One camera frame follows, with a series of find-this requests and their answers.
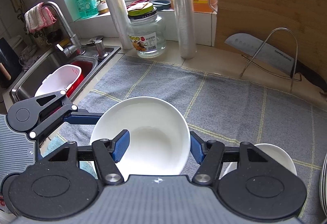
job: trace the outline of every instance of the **stainless steel sink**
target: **stainless steel sink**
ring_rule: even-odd
[[[69,97],[74,100],[83,88],[91,81],[97,72],[120,50],[119,46],[105,46],[109,55],[104,60],[98,60],[98,52],[94,46],[82,46],[86,49],[83,55],[67,58],[55,49],[48,50],[17,82],[10,92],[14,102],[34,97],[42,81],[56,69],[65,64],[75,64],[82,68],[84,80]]]

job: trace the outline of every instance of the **plastic wrap roll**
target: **plastic wrap roll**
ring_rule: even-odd
[[[194,30],[193,0],[174,0],[175,18],[182,58],[193,58],[197,52]]]
[[[112,17],[113,24],[125,50],[133,48],[132,42],[127,34],[127,26],[130,22],[127,17],[127,9],[124,0],[106,0]]]

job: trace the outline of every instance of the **faucet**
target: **faucet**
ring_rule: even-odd
[[[65,55],[69,58],[74,52],[76,52],[77,55],[82,55],[85,52],[85,49],[82,48],[80,40],[77,38],[77,35],[73,33],[72,29],[70,28],[67,20],[63,16],[63,13],[61,12],[59,6],[54,2],[45,2],[42,5],[43,7],[51,7],[57,14],[57,17],[59,18],[63,28],[65,29],[66,33],[69,36],[69,40],[71,42],[71,45],[66,47],[65,49],[61,47],[59,44],[57,44],[57,48],[65,53]]]

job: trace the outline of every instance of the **hanging rag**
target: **hanging rag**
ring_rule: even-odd
[[[57,20],[53,17],[48,7],[42,7],[43,2],[25,13],[27,30],[30,33],[41,30],[54,24]]]

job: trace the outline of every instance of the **countertop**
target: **countertop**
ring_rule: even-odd
[[[88,39],[81,39],[81,43],[85,44]],[[121,46],[119,38],[104,38],[104,45],[107,46]],[[100,71],[97,75],[89,82],[89,84],[83,89],[83,91],[78,95],[78,97],[73,101],[74,104],[78,103],[90,92],[90,90],[100,81],[104,74],[109,71],[109,69],[115,65],[117,61],[120,60],[124,55],[137,56],[137,51],[132,50],[123,50],[121,49]],[[192,59],[183,59],[179,55],[178,42],[167,41],[166,51],[156,57],[153,60],[167,62],[172,64],[177,64],[186,68],[205,71],[209,73],[221,74],[224,76],[230,76],[239,78],[239,74],[246,65],[247,61],[240,55],[231,53],[225,50],[216,49],[214,47],[197,45],[197,55]],[[276,74],[282,74],[277,69],[274,69],[267,64],[260,63],[256,61],[259,65],[264,67],[267,70],[270,70]],[[22,74],[15,80],[15,82],[8,89],[3,91],[4,103],[6,109],[8,110],[13,101],[9,95],[12,87],[17,83],[21,78]],[[272,74],[269,74],[257,66],[251,64],[248,69],[245,71],[242,79],[250,80],[254,83],[274,88],[283,92],[289,93],[290,91],[290,80],[279,78]],[[326,97],[320,94],[320,89],[310,82],[308,82],[304,77],[302,77],[301,82],[294,82],[293,94],[301,99],[304,99],[321,109],[327,110],[327,101]],[[53,138],[60,128],[54,131],[49,138]],[[41,148],[41,152],[44,152],[46,149],[49,140],[46,140],[45,144]]]

